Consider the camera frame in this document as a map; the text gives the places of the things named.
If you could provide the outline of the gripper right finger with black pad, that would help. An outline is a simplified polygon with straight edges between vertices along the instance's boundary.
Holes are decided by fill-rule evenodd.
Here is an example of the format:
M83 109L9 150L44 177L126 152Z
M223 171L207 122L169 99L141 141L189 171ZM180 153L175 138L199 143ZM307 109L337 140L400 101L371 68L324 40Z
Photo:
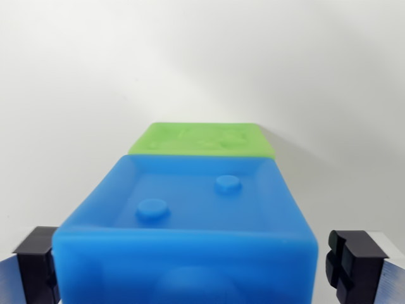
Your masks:
M336 231L325 270L340 303L404 303L404 253L382 232Z

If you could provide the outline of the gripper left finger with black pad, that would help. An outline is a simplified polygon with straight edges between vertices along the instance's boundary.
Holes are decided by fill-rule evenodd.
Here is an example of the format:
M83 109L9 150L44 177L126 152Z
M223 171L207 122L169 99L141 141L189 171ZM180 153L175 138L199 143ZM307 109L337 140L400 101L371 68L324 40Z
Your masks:
M1 253L1 303L60 303L52 254L56 227L37 226Z

